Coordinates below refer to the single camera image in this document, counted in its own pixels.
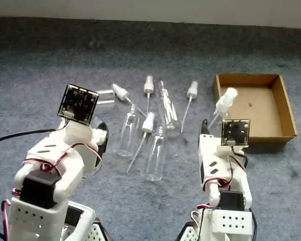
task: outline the transparent bottle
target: transparent bottle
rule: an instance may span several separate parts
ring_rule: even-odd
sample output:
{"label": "transparent bottle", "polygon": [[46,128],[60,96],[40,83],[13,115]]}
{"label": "transparent bottle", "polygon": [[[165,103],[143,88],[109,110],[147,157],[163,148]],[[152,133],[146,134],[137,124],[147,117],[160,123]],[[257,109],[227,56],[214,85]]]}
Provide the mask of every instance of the transparent bottle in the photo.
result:
{"label": "transparent bottle", "polygon": [[160,181],[162,179],[167,152],[167,141],[164,136],[163,127],[159,127],[156,134],[152,136],[152,142],[148,156],[144,162],[141,175],[149,181]]}
{"label": "transparent bottle", "polygon": [[236,96],[236,89],[227,88],[224,95],[221,96],[216,102],[215,111],[213,116],[209,119],[207,126],[207,129],[211,135],[215,137],[222,136],[222,121],[223,119],[230,118],[228,110],[232,106]]}
{"label": "transparent bottle", "polygon": [[122,157],[131,157],[136,148],[139,117],[136,115],[135,109],[136,106],[132,104],[114,142],[113,152]]}
{"label": "transparent bottle", "polygon": [[180,134],[181,121],[178,119],[173,101],[163,81],[159,82],[158,107],[166,135],[169,137],[178,136]]}

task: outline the cardboard box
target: cardboard box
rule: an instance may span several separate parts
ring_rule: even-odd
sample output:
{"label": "cardboard box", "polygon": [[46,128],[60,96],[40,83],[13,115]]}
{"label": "cardboard box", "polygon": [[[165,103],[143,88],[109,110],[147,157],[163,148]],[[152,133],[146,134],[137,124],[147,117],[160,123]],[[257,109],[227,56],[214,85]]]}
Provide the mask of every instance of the cardboard box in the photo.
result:
{"label": "cardboard box", "polygon": [[297,136],[282,76],[278,74],[217,74],[216,101],[228,87],[238,91],[231,118],[251,119],[249,142],[287,142]]}

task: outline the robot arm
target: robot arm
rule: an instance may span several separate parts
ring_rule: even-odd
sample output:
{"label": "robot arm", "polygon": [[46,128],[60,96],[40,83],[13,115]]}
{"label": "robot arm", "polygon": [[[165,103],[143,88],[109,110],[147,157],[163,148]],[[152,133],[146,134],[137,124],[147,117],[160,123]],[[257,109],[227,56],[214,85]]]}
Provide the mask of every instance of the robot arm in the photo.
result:
{"label": "robot arm", "polygon": [[[250,241],[253,234],[252,204],[245,168],[234,153],[241,146],[222,145],[226,139],[199,136],[201,186],[209,202],[198,206],[198,219],[188,229],[194,241]],[[183,240],[186,227],[176,240]]]}
{"label": "robot arm", "polygon": [[9,241],[92,237],[92,226],[98,226],[93,224],[94,210],[68,198],[85,175],[96,173],[102,165],[108,129],[103,122],[97,129],[89,125],[97,99],[96,92],[67,85],[58,114],[65,118],[61,126],[66,127],[31,148],[15,176],[17,192],[9,211]]}

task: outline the red wire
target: red wire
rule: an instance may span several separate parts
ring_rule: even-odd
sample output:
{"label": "red wire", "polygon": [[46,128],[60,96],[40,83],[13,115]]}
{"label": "red wire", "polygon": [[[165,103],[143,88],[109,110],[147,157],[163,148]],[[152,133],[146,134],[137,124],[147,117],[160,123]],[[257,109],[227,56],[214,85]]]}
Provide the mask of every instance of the red wire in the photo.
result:
{"label": "red wire", "polygon": [[[50,162],[42,160],[42,159],[38,159],[38,158],[28,158],[28,159],[25,159],[25,161],[35,161],[35,162],[39,162],[39,163],[42,163],[42,164],[47,164],[49,166],[53,166],[53,164],[51,164]],[[56,168],[56,171],[57,171],[58,176],[61,176],[61,173],[57,168]]]}
{"label": "red wire", "polygon": [[223,178],[223,177],[211,177],[211,178],[208,178],[205,180],[204,182],[204,185],[203,185],[203,191],[205,191],[205,186],[208,182],[210,181],[213,181],[213,180],[219,180],[219,181],[224,181],[225,183],[224,184],[221,184],[221,188],[225,188],[227,186],[229,186],[231,184],[231,181],[233,179],[233,169],[232,169],[232,165],[231,165],[231,162],[229,161],[230,163],[230,173],[231,173],[231,179],[228,181],[226,178]]}
{"label": "red wire", "polygon": [[8,241],[8,221],[7,221],[6,204],[10,206],[10,202],[7,200],[1,202],[1,211],[2,211],[3,224],[4,224],[4,235],[6,241]]}
{"label": "red wire", "polygon": [[[44,161],[42,159],[37,159],[37,158],[29,158],[29,159],[25,159],[25,161],[36,161],[36,162],[40,162],[42,163],[41,165],[41,170],[45,171],[45,172],[52,172],[54,169],[56,169],[57,173],[59,176],[61,176],[61,173],[59,172],[59,170],[56,168],[57,165],[62,161],[62,159],[68,154],[67,151],[70,149],[70,148],[74,148],[75,146],[78,146],[78,145],[86,145],[84,143],[74,143],[72,144],[60,157],[59,159],[56,161],[56,163],[53,165],[52,163],[50,162],[47,162],[47,161]],[[86,145],[91,151],[93,151],[94,153],[96,153],[98,156],[100,156],[100,154],[94,149],[92,148],[91,146],[89,145]],[[45,166],[43,164],[47,164],[49,165],[50,167],[45,169]]]}

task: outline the gray carpet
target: gray carpet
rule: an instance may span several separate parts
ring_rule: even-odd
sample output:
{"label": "gray carpet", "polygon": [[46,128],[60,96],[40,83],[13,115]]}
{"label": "gray carpet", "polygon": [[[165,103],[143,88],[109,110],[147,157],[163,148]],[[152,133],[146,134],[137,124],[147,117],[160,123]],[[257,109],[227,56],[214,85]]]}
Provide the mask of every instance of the gray carpet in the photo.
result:
{"label": "gray carpet", "polygon": [[[184,138],[171,143],[161,182],[139,178],[137,160],[111,154],[129,106],[118,103],[95,114],[110,130],[105,164],[84,180],[71,200],[92,207],[114,240],[174,240],[196,204],[206,201],[197,158],[199,125],[214,110],[213,77],[219,72],[283,75],[298,136],[285,146],[249,149],[248,181],[258,222],[257,240],[301,240],[301,30],[45,19],[0,19],[0,137],[56,127],[67,82],[106,89],[115,82],[145,109],[147,74],[167,81],[180,114],[186,91],[199,82]],[[156,105],[151,100],[151,110]],[[11,197],[14,175],[27,150],[46,135],[0,143],[0,202]],[[2,218],[0,212],[0,230]]]}

